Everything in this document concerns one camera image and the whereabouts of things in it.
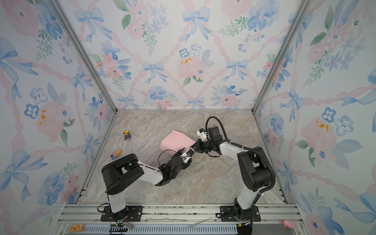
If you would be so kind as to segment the purple pink wrapping paper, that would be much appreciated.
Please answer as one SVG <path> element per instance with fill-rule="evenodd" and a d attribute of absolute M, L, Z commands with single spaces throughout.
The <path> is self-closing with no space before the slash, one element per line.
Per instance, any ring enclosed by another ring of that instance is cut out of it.
<path fill-rule="evenodd" d="M 167 137 L 165 137 L 160 145 L 160 149 L 166 154 L 173 156 L 182 149 L 181 153 L 185 153 L 194 145 L 196 141 L 192 140 L 185 134 L 173 130 Z"/>

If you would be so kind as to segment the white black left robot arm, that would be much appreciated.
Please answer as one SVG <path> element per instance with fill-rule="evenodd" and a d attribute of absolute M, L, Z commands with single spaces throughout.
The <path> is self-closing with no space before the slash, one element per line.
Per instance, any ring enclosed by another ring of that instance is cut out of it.
<path fill-rule="evenodd" d="M 166 164 L 159 167 L 147 165 L 137 158 L 136 154 L 129 154 L 105 165 L 101 169 L 109 206 L 112 213 L 119 213 L 126 209 L 124 191 L 134 182 L 141 180 L 161 187 L 174 180 L 182 169 L 186 169 L 192 162 L 194 150 L 184 148 L 175 151 Z"/>

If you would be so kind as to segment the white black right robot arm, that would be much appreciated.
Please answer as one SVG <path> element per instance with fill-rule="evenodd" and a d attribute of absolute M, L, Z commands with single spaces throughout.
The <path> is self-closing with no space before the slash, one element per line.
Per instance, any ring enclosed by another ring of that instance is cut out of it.
<path fill-rule="evenodd" d="M 238 161 L 244 183 L 240 195 L 234 202 L 234 214 L 239 220 L 249 219 L 256 210 L 260 196 L 272 189 L 276 183 L 276 175 L 261 147 L 250 148 L 234 142 L 198 141 L 191 146 L 195 152 L 216 152 Z"/>

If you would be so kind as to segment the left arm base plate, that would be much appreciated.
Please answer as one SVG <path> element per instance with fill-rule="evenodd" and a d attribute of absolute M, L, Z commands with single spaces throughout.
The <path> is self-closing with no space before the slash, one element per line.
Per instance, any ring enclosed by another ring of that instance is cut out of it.
<path fill-rule="evenodd" d="M 102 211 L 101 222 L 140 222 L 143 206 L 126 206 L 120 212 L 112 212 L 110 206 L 105 206 Z"/>

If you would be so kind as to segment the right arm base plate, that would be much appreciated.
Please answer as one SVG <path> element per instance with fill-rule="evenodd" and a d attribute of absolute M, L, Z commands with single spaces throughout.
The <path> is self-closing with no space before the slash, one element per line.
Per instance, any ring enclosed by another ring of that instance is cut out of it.
<path fill-rule="evenodd" d="M 216 218 L 222 222 L 260 222 L 260 212 L 257 206 L 252 205 L 249 209 L 242 209 L 237 205 L 220 206 L 220 212 L 216 214 Z"/>

